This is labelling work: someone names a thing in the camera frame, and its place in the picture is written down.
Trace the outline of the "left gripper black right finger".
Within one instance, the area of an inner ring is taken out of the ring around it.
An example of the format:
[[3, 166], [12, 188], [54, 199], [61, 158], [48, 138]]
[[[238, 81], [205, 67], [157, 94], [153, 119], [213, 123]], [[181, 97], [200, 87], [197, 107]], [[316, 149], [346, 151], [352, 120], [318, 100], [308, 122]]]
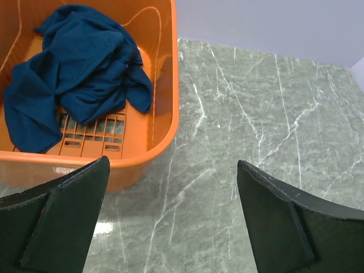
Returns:
[[258, 272], [363, 272], [363, 211], [240, 160], [237, 185]]

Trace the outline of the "blue Mickey Mouse t-shirt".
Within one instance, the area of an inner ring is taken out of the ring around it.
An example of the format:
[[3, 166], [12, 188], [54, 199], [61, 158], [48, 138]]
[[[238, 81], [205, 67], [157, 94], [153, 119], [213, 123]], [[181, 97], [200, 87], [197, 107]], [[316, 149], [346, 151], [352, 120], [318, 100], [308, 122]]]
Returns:
[[146, 114], [152, 83], [132, 36], [94, 8], [65, 5], [40, 27], [42, 51], [16, 65], [4, 90], [5, 121], [21, 152], [45, 153], [61, 141], [60, 105], [80, 125], [131, 104]]

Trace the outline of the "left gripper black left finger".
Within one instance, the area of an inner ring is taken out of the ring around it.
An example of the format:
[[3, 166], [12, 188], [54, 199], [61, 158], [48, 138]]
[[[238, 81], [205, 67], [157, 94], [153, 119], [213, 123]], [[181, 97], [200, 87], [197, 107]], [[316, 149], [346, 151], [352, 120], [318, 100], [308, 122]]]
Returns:
[[1, 198], [1, 272], [82, 272], [109, 175], [103, 156]]

